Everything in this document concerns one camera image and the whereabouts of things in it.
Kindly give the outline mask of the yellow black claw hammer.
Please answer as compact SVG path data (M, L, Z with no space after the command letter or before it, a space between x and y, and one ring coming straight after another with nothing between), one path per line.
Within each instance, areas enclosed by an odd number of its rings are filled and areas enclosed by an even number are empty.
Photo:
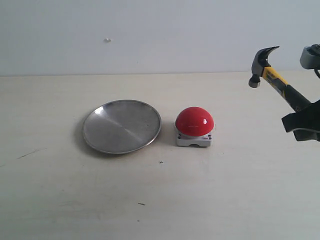
M268 62L269 54L278 49L279 46L267 47L260 49L253 59L251 65L252 77L248 81L251 88L260 86L260 78L263 78L271 85L282 98L295 111L299 112L308 107L311 102L292 87Z

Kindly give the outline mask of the red dome push button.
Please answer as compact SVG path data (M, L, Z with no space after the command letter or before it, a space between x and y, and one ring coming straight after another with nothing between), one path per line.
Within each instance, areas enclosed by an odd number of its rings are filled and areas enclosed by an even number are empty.
M215 122L212 115L204 108L192 106L182 110L175 120L176 145L192 145L207 148L212 146L212 131Z

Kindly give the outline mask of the round metal plate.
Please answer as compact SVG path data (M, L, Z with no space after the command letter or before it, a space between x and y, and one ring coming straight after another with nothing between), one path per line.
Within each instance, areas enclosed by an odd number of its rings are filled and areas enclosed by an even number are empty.
M105 103L84 120L82 136L92 149L124 155L151 144L159 135L162 119L151 105L132 99Z

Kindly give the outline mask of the small white wall screw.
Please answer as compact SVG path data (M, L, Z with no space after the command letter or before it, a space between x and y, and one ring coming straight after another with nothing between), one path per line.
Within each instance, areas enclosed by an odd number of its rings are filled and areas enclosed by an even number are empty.
M104 41L105 41L106 43L110 43L112 40L111 40L110 38L105 38Z

